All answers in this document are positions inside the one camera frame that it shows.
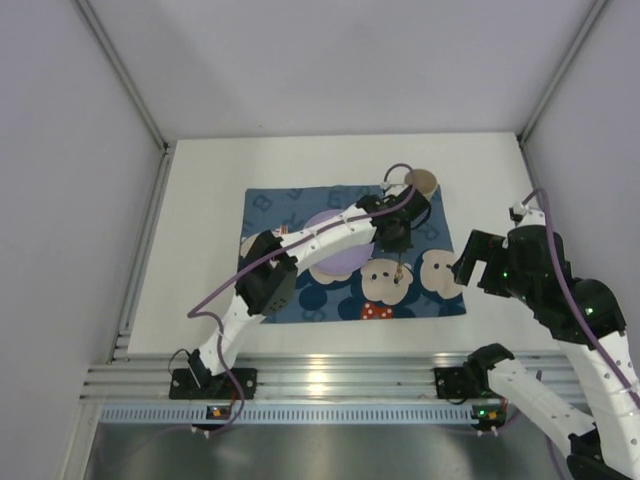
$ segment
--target red polka dot bow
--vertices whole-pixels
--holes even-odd
[[[374,318],[393,318],[393,309],[390,307],[378,307],[373,303],[365,303],[360,312],[362,320],[372,320]]]

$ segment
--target blue placemat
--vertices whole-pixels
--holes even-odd
[[[264,230],[301,230],[317,213],[345,209],[364,195],[382,195],[378,186],[249,189],[245,194],[240,256]],[[455,261],[440,188],[431,199],[427,223],[415,230],[413,245],[402,256],[404,275],[393,277],[397,256],[375,249],[360,270],[330,277],[311,268],[298,277],[286,309],[266,323],[331,322],[413,317],[442,317],[466,312],[462,287],[453,282]]]

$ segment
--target wall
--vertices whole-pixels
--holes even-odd
[[[585,0],[92,0],[161,130],[517,131]]]
[[[68,0],[0,4],[0,465],[53,478],[159,154]]]
[[[611,2],[529,142],[575,273],[616,293],[640,365],[640,2]]]

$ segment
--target beige cup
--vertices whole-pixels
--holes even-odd
[[[431,197],[433,197],[433,194],[436,193],[436,189],[438,188],[438,179],[436,176],[429,170],[422,168],[415,169],[413,175],[411,172],[407,173],[404,177],[404,183],[406,185],[415,185],[416,190],[429,201],[431,201]]]

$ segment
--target white wall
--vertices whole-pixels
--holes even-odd
[[[529,145],[575,273],[616,293],[640,365],[640,2],[611,2]]]
[[[0,465],[53,478],[159,153],[68,0],[0,3]]]
[[[517,131],[585,0],[92,0],[171,139]]]

